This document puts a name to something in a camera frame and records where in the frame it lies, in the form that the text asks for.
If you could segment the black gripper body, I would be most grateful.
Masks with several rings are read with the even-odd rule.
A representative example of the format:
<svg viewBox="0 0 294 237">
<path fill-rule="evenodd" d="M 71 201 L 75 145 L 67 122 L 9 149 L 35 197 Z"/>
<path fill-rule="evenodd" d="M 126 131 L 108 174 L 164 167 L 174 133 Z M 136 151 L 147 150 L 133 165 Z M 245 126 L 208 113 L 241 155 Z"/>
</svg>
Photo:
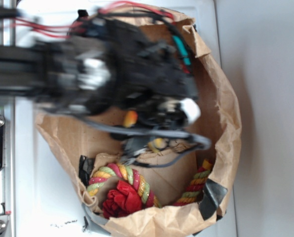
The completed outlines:
<svg viewBox="0 0 294 237">
<path fill-rule="evenodd" d="M 111 68 L 109 105 L 138 113 L 130 136 L 188 138 L 184 128 L 200 116 L 188 49 L 171 24 L 145 29 L 107 21 Z"/>
</svg>

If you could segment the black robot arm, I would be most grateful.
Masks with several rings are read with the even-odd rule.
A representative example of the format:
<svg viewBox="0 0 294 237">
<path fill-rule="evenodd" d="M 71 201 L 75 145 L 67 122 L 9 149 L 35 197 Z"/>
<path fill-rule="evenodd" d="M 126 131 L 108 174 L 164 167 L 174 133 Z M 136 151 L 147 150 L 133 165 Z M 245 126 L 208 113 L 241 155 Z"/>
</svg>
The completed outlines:
<svg viewBox="0 0 294 237">
<path fill-rule="evenodd" d="M 189 138 L 184 128 L 201 114 L 190 51 L 164 12 L 144 16 L 161 21 L 173 43 L 99 12 L 63 41 L 0 45 L 0 95 L 32 98 L 112 134 Z"/>
</svg>

